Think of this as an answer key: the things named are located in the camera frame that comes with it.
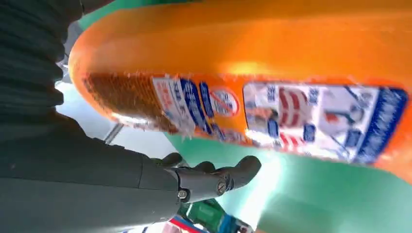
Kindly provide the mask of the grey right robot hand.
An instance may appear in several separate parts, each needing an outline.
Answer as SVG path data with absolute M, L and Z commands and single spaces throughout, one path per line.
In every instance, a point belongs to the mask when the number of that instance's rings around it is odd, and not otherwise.
M 261 163 L 173 167 L 88 137 L 55 115 L 0 119 L 0 230 L 3 233 L 119 233 L 168 221 L 183 202 L 247 185 Z

